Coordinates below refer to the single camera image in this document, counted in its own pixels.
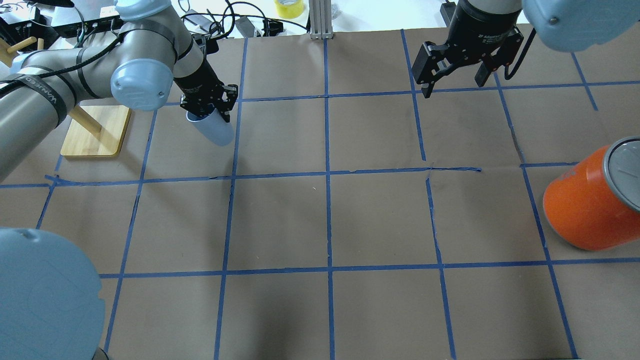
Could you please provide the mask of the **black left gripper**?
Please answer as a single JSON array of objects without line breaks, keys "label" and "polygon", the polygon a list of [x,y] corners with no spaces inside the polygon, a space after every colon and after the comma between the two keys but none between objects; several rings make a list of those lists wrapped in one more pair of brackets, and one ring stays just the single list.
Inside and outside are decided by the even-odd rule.
[{"label": "black left gripper", "polygon": [[222,82],[207,59],[193,73],[173,80],[182,91],[180,107],[186,111],[188,121],[204,120],[215,110],[225,123],[230,123],[239,87]]}]

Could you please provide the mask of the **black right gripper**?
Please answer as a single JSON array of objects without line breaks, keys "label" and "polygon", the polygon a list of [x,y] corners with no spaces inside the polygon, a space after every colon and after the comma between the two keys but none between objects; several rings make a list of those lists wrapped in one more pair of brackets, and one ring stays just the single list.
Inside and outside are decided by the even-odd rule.
[{"label": "black right gripper", "polygon": [[480,63],[474,80],[483,88],[498,68],[512,66],[524,41],[516,25],[521,0],[446,0],[439,11],[448,28],[445,43],[424,42],[413,62],[413,79],[425,99],[435,75]]}]

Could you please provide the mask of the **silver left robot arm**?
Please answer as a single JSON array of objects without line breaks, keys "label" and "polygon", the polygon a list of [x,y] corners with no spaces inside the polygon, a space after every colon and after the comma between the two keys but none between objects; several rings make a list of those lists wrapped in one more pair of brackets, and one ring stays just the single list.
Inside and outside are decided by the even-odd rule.
[{"label": "silver left robot arm", "polygon": [[[131,110],[166,105],[182,91],[186,118],[211,142],[233,136],[239,96],[224,84],[169,0],[115,0],[123,21],[105,47],[2,54],[2,180],[70,117],[97,147],[116,154]],[[107,360],[100,347],[105,301],[98,271],[73,242],[36,228],[1,228],[1,358]]]}]

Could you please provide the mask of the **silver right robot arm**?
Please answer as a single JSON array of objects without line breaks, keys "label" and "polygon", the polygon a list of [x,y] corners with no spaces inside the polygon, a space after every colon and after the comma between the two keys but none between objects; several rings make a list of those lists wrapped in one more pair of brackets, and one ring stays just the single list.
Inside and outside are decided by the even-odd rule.
[{"label": "silver right robot arm", "polygon": [[617,38],[639,20],[637,0],[458,0],[446,1],[445,43],[425,41],[409,75],[429,98],[435,84],[459,68],[478,65],[474,80],[484,87],[492,73],[514,77],[539,36],[546,47],[583,51]]}]

